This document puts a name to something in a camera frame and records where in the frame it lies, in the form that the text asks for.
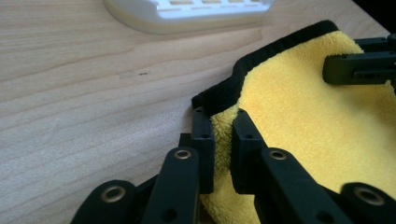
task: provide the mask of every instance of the yellow microfiber cloth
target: yellow microfiber cloth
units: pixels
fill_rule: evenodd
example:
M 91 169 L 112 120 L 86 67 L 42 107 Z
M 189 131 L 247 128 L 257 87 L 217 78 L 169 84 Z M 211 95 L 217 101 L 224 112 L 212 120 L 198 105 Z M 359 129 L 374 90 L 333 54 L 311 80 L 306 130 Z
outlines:
M 339 192 L 362 182 L 396 197 L 396 97 L 386 85 L 333 86 L 322 77 L 329 55 L 362 53 L 331 21 L 320 21 L 238 60 L 233 74 L 192 99 L 216 138 L 215 189 L 202 195 L 217 223 L 260 223 L 251 195 L 230 175 L 232 123 L 246 110 L 269 147 L 294 155 L 314 179 Z

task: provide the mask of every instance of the white tray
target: white tray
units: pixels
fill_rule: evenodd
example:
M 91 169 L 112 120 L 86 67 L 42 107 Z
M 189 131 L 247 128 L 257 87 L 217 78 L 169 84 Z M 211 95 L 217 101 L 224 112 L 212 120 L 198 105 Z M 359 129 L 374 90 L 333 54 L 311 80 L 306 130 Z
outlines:
M 104 0 L 122 23 L 152 34 L 170 34 L 262 21 L 274 0 Z

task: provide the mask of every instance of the wooden table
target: wooden table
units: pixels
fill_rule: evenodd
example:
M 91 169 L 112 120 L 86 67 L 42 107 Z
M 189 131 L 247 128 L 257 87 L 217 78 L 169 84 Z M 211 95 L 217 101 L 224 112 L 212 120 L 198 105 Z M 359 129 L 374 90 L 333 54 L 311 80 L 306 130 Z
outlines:
M 0 223 L 69 223 L 100 184 L 156 175 L 193 95 L 321 20 L 389 34 L 348 0 L 276 0 L 261 26 L 177 35 L 128 28 L 100 0 L 0 0 Z

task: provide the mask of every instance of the screw hole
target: screw hole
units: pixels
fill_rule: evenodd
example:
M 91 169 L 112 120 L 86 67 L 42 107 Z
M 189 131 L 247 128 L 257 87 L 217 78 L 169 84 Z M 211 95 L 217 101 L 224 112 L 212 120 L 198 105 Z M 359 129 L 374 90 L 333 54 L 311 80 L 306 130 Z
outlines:
M 111 186 L 102 192 L 101 199 L 105 203 L 115 203 L 125 195 L 125 188 L 121 186 Z
M 325 211 L 318 211 L 316 215 L 317 220 L 323 222 L 323 223 L 334 223 L 334 218 L 332 215 Z
M 164 210 L 163 213 L 161 214 L 161 219 L 164 222 L 171 222 L 176 220 L 176 218 L 177 218 L 177 211 L 175 209 Z
M 286 159 L 287 156 L 285 155 L 285 153 L 280 151 L 271 151 L 270 157 L 272 157 L 275 160 L 283 161 Z

